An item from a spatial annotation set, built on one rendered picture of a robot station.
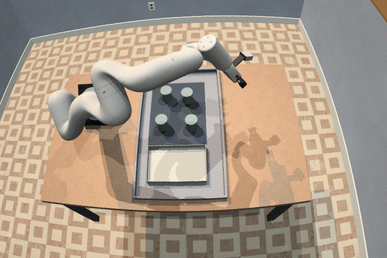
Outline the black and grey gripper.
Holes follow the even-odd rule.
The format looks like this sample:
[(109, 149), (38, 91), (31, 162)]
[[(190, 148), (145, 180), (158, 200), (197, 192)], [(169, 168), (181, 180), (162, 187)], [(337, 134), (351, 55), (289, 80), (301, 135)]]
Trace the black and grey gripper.
[(240, 72), (232, 63), (226, 70), (223, 70), (223, 72), (232, 82), (238, 82), (239, 86), (242, 89), (247, 85), (247, 83), (242, 79), (242, 75), (240, 74)]

